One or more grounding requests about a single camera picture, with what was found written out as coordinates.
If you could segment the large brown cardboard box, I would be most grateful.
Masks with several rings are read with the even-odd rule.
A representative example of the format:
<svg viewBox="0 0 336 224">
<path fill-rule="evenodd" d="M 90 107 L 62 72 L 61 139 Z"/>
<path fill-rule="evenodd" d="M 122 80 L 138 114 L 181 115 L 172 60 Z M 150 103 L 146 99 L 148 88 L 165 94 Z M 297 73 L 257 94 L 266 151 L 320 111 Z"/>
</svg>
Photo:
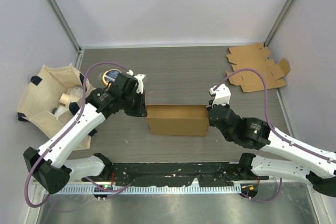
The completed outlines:
<svg viewBox="0 0 336 224">
<path fill-rule="evenodd" d="M 204 105 L 147 105 L 146 110 L 153 135 L 207 135 L 208 111 Z"/>
</svg>

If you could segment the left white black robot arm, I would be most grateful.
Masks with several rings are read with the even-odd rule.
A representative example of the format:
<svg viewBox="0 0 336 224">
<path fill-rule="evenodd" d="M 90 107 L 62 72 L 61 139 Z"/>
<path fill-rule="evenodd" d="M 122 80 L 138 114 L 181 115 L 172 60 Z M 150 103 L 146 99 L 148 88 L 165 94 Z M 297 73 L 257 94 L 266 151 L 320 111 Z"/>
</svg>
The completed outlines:
<svg viewBox="0 0 336 224">
<path fill-rule="evenodd" d="M 107 88 L 96 88 L 74 117 L 48 142 L 23 153 L 27 169 L 50 194 L 61 191 L 69 181 L 89 177 L 105 182 L 112 177 L 112 162 L 100 153 L 69 160 L 79 143 L 110 115 L 124 111 L 146 117 L 144 74 L 120 73 Z"/>
</svg>

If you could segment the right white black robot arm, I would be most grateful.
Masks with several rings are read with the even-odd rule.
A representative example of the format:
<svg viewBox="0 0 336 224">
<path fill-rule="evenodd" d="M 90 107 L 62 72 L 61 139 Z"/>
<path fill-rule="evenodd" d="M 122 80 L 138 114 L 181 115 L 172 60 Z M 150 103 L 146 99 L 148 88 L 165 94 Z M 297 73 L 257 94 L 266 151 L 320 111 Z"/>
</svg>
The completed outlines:
<svg viewBox="0 0 336 224">
<path fill-rule="evenodd" d="M 335 152 L 325 151 L 297 140 L 257 118 L 241 118 L 226 105 L 209 106 L 208 120 L 228 142 L 243 148 L 273 153 L 282 160 L 243 153 L 237 173 L 295 180 L 329 197 L 335 197 Z"/>
</svg>

